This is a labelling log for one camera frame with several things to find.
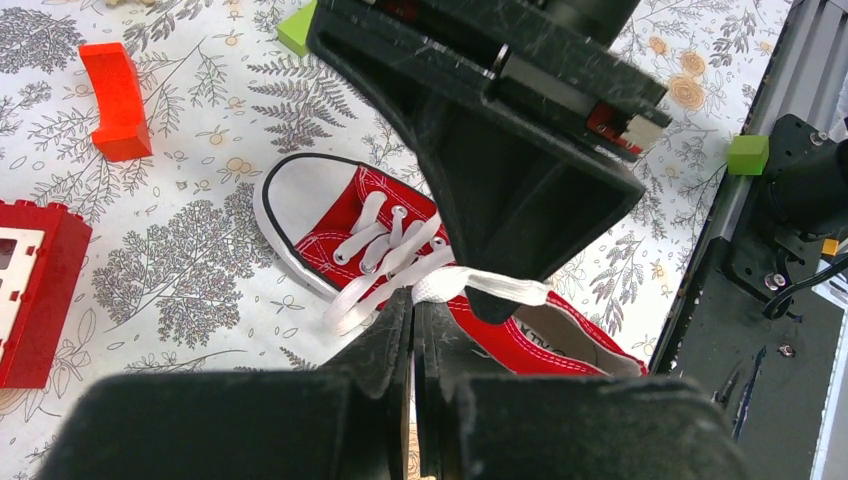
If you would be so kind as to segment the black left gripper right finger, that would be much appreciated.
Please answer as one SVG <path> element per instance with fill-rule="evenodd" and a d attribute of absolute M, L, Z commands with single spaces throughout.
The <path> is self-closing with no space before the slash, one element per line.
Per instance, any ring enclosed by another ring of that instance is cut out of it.
<path fill-rule="evenodd" d="M 438 479 L 513 479 L 517 377 L 476 352 L 444 304 L 413 308 L 421 473 Z"/>

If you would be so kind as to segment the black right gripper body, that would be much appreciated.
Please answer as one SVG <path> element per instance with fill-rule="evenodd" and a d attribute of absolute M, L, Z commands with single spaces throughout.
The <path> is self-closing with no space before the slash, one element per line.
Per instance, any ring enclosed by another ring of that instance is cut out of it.
<path fill-rule="evenodd" d="M 407 140 L 429 97 L 633 160 L 666 87 L 612 52 L 632 1 L 320 1 L 307 43 Z"/>

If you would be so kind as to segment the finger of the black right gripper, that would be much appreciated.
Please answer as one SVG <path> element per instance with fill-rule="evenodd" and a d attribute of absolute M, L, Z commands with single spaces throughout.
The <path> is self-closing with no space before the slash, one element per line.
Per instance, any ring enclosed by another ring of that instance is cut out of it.
<path fill-rule="evenodd" d="M 498 104 L 377 109 L 415 153 L 461 266 L 546 280 L 645 192 L 608 156 Z"/>

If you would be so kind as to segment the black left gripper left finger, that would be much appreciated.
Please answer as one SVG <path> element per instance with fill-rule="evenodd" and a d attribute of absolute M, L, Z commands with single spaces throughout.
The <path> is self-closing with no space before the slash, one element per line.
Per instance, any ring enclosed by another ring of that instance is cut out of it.
<path fill-rule="evenodd" d="M 413 305 L 396 290 L 374 322 L 322 368 L 348 381 L 338 479 L 405 479 L 408 469 Z"/>

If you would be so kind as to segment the red canvas sneaker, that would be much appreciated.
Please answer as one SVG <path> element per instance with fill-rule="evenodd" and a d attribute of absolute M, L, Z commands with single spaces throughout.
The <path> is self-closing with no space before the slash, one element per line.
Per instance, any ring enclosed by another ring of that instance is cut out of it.
<path fill-rule="evenodd" d="M 346 334 L 400 288 L 443 304 L 447 333 L 519 374 L 643 376 L 646 365 L 545 284 L 455 263 L 435 203 L 367 164 L 299 153 L 256 188 L 257 224 L 299 277 L 329 296 L 323 320 Z"/>

